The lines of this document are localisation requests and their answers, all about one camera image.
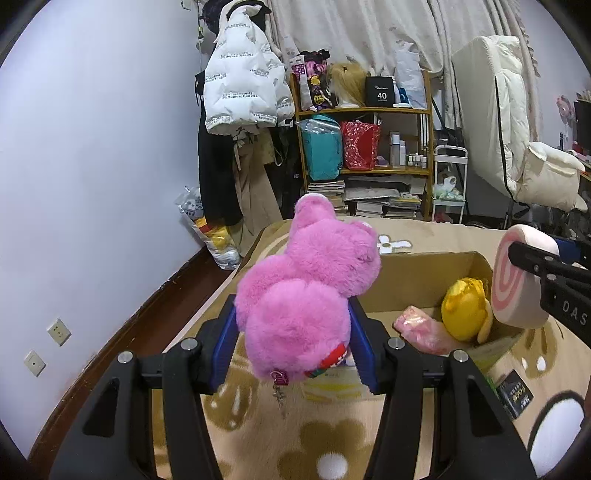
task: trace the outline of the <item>stack of books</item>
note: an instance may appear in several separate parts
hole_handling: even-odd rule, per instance
[[[343,202],[343,194],[345,192],[344,180],[316,181],[308,185],[308,192],[321,193],[328,198],[333,204],[333,207],[335,207],[337,215],[347,213],[347,206]]]
[[[366,218],[422,219],[421,199],[418,195],[397,189],[374,187],[345,188],[345,202],[356,203],[355,216]]]
[[[375,202],[357,202],[355,216],[366,218],[379,218],[384,214],[384,205]]]
[[[385,217],[422,219],[420,209],[421,199],[417,195],[401,193],[400,198],[389,200]]]

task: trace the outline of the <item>electrical outlet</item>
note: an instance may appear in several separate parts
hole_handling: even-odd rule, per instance
[[[64,325],[64,322],[62,322],[61,319],[57,319],[53,322],[53,324],[47,329],[47,333],[51,335],[51,338],[53,338],[59,346],[66,343],[66,340],[68,340],[71,335],[68,327]]]
[[[25,365],[36,377],[39,376],[45,368],[45,362],[41,359],[35,350],[31,350],[25,357]]]

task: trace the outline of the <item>red gift bag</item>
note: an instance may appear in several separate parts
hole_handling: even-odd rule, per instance
[[[377,162],[381,127],[363,122],[342,122],[345,165],[350,170],[372,170]]]

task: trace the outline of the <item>metal screw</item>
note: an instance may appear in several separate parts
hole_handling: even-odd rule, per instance
[[[388,340],[388,346],[394,350],[401,350],[404,348],[404,345],[406,345],[406,343],[404,343],[404,340],[400,337],[392,337]]]
[[[453,352],[453,357],[461,364],[467,362],[470,357],[464,350],[456,350]]]
[[[117,355],[117,361],[120,364],[128,364],[134,359],[134,354],[130,351],[121,352]]]
[[[183,350],[193,350],[198,344],[199,342],[195,338],[185,338],[181,342],[181,348]]]

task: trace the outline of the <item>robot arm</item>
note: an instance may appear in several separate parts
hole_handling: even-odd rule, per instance
[[[519,242],[509,247],[518,268],[541,278],[541,307],[591,345],[589,244],[562,241],[561,254]],[[482,373],[461,350],[449,357],[420,353],[349,302],[350,346],[361,381],[384,394],[384,410],[365,479],[412,480],[417,463],[423,389],[436,392],[431,473],[441,480],[534,480],[517,431]],[[78,413],[50,480],[158,480],[152,445],[151,390],[162,389],[164,424],[174,480],[222,480],[200,394],[224,382],[238,339],[233,296],[195,338],[167,353],[136,358],[123,352]],[[591,471],[591,424],[546,478],[583,479]]]

